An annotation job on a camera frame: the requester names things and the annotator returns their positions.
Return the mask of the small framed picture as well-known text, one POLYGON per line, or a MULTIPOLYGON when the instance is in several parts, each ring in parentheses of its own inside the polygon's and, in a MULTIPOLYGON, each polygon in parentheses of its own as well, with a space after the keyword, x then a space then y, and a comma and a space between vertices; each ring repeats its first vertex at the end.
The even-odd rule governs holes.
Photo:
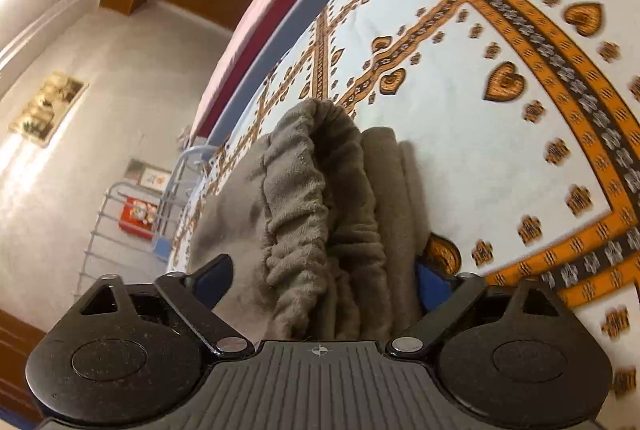
POLYGON ((127 180, 158 194, 165 192, 170 177, 170 170, 134 158, 130 159, 125 170, 125 178, 127 180))

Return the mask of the white orange patterned bedspread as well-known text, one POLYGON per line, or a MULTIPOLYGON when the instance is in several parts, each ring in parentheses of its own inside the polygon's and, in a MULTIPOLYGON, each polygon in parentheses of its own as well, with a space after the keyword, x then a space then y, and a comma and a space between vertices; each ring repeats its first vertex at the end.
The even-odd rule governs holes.
POLYGON ((230 104, 172 269, 206 196, 308 98, 395 131, 421 248, 576 311, 613 366, 599 424, 637 428, 639 0, 328 0, 230 104))

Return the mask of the white metal bed footboard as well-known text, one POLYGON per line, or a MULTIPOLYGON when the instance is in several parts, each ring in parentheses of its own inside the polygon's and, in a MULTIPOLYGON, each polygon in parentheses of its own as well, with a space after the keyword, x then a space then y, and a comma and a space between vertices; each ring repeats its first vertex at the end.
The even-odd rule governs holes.
POLYGON ((189 147, 172 172, 142 165, 136 181, 118 181, 106 190, 84 249, 75 299, 104 275, 137 284, 166 271, 180 217, 214 153, 210 145, 189 147))

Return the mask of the grey fleece pants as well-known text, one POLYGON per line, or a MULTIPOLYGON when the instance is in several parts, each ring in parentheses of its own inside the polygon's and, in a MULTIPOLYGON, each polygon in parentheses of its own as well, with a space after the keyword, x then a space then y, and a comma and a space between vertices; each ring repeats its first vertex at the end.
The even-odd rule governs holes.
POLYGON ((250 340, 384 342, 421 316, 409 191, 392 129, 305 100, 206 199, 189 267, 230 256, 215 311, 250 340))

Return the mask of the gold framed wall picture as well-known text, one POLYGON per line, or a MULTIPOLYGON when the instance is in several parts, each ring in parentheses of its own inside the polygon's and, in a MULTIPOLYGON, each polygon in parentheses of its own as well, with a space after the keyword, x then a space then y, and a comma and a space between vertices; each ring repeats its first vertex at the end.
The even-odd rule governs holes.
POLYGON ((61 72, 46 78, 35 95, 9 124, 9 131, 46 147, 89 85, 61 72))

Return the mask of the pink bed with grey frame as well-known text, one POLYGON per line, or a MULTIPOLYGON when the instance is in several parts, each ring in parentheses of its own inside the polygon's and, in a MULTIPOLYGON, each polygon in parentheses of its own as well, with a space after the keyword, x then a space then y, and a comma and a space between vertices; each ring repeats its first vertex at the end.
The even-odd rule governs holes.
POLYGON ((222 53, 192 120, 190 138, 233 127, 246 101, 329 0, 253 0, 222 53))

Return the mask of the red picture on shelf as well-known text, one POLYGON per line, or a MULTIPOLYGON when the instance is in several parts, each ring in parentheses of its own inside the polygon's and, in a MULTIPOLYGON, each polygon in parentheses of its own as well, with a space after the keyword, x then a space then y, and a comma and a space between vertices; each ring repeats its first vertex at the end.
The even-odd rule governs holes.
POLYGON ((153 238, 153 228, 157 218, 157 205, 142 201, 142 199, 126 197, 118 227, 140 239, 150 241, 153 238))

